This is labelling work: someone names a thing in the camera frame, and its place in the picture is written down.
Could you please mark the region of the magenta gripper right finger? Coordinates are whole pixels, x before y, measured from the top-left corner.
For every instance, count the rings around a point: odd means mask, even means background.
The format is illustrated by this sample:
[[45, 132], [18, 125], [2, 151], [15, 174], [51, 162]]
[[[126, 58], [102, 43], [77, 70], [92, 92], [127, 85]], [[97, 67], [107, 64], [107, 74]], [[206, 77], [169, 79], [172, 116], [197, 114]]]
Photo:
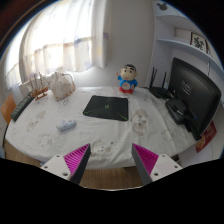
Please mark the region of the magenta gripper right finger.
[[157, 155], [137, 144], [132, 144], [131, 153], [143, 186], [182, 169], [168, 155]]

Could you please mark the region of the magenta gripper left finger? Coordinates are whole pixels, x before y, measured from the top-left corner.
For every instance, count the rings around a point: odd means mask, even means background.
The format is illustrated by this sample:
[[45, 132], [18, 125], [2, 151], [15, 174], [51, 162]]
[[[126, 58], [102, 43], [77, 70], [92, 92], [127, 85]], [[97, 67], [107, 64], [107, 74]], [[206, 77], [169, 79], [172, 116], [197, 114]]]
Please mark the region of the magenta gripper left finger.
[[42, 169], [79, 185], [90, 155], [90, 145], [86, 144], [66, 155], [55, 155]]

